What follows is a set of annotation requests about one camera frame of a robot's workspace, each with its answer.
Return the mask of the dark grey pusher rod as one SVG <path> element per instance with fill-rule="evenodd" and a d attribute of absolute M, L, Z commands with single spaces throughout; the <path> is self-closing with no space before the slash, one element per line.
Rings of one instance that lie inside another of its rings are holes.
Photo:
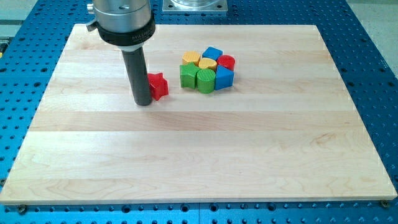
<path fill-rule="evenodd" d="M 150 105 L 152 96 L 143 48 L 122 51 L 122 54 L 135 103 L 139 106 Z"/>

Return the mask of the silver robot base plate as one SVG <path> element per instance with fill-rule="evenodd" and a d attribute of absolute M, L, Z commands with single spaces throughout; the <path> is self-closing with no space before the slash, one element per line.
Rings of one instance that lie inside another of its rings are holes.
<path fill-rule="evenodd" d="M 162 11 L 177 12 L 227 12 L 227 0 L 163 0 Z"/>

